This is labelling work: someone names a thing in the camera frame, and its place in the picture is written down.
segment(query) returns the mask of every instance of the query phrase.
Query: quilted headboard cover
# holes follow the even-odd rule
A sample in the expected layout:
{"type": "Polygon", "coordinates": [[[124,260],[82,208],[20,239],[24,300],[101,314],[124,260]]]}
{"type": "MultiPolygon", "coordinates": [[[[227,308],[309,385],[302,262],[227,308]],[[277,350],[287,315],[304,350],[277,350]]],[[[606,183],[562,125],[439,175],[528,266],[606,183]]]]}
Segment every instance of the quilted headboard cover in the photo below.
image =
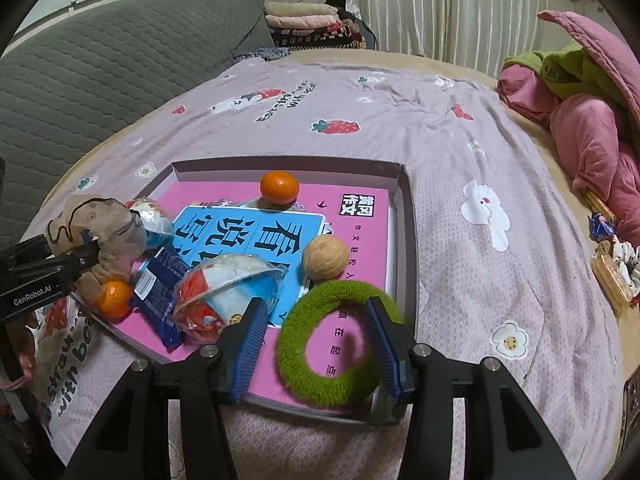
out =
{"type": "Polygon", "coordinates": [[[264,0],[121,0],[0,59],[0,247],[18,240],[84,154],[241,52],[273,46],[264,0]]]}

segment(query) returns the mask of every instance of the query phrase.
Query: orange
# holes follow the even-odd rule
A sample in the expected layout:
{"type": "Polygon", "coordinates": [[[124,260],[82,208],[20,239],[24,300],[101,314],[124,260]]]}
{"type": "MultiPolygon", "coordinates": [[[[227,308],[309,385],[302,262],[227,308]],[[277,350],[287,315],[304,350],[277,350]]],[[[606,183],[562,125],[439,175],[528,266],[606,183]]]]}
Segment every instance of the orange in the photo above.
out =
{"type": "Polygon", "coordinates": [[[286,171],[270,171],[260,181],[260,192],[269,202],[287,205],[298,197],[300,184],[286,171]]]}
{"type": "Polygon", "coordinates": [[[120,319],[129,313],[127,301],[133,296],[133,289],[121,280],[107,282],[104,287],[104,296],[98,301],[100,312],[108,319],[120,319]]]}

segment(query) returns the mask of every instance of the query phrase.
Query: green hair tie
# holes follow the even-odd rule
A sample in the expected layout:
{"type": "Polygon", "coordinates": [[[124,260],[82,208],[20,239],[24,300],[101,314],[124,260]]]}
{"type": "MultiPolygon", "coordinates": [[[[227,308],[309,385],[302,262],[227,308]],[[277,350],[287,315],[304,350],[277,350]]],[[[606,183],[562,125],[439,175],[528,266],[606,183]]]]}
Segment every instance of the green hair tie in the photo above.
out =
{"type": "Polygon", "coordinates": [[[370,349],[363,361],[338,377],[322,377],[306,362],[306,343],[314,328],[341,303],[364,309],[369,298],[379,297],[389,317],[402,322],[393,300],[370,283],[331,281],[312,288],[296,301],[278,336],[277,359],[286,387],[319,408],[334,408],[362,402],[380,383],[378,368],[370,349]]]}

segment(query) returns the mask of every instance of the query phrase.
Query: navy blue wrapper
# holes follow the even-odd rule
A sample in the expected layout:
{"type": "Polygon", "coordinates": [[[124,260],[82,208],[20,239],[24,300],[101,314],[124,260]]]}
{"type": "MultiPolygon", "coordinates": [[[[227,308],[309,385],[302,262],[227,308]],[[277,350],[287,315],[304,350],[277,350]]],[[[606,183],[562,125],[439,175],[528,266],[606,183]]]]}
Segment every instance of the navy blue wrapper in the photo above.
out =
{"type": "Polygon", "coordinates": [[[595,212],[589,218],[589,236],[591,240],[600,243],[616,234],[616,228],[604,216],[595,212]]]}
{"type": "Polygon", "coordinates": [[[167,351],[182,344],[183,333],[174,322],[175,285],[189,266],[172,248],[162,247],[140,267],[134,293],[129,301],[160,336],[167,351]]]}

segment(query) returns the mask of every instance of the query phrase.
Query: white striped curtain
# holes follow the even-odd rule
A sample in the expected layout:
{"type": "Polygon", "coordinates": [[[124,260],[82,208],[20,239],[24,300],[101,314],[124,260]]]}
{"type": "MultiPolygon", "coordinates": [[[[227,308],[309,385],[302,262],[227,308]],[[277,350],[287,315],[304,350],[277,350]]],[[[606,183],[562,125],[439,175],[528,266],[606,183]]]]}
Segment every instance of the white striped curtain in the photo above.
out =
{"type": "Polygon", "coordinates": [[[540,47],[548,0],[347,0],[380,49],[419,54],[497,76],[505,57],[540,47]]]}

